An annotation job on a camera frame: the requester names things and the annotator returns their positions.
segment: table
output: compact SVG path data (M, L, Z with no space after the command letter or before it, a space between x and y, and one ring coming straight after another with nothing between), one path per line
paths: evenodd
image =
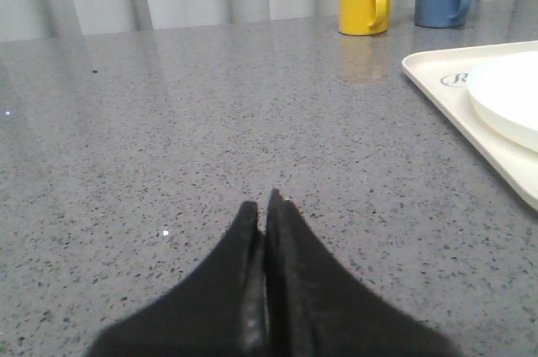
M538 213L401 72L538 39L538 0L460 29L336 17L0 44L0 355L81 355L214 247L301 207L358 280L467 356L538 355Z

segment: gray countertop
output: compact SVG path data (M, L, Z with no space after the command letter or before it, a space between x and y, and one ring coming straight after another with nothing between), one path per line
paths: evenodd
M0 44L0 355L80 355L281 189L357 279L466 356L538 355L538 213L401 72L538 39L538 0L461 29L397 10Z

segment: yellow mug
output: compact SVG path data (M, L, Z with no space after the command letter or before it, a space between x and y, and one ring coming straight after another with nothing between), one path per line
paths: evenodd
M338 30L346 35L380 34L388 29L390 0L339 0Z

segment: printed logo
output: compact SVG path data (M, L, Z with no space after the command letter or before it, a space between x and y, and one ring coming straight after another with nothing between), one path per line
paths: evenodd
M447 87L464 87L467 83L468 73L449 74L440 79L440 83Z

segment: tray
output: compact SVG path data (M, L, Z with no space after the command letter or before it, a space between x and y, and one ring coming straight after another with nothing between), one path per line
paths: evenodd
M538 210L538 153L498 134L476 114L467 91L469 71L493 57L538 50L538 40L432 50L407 56L405 74L462 132L495 170Z

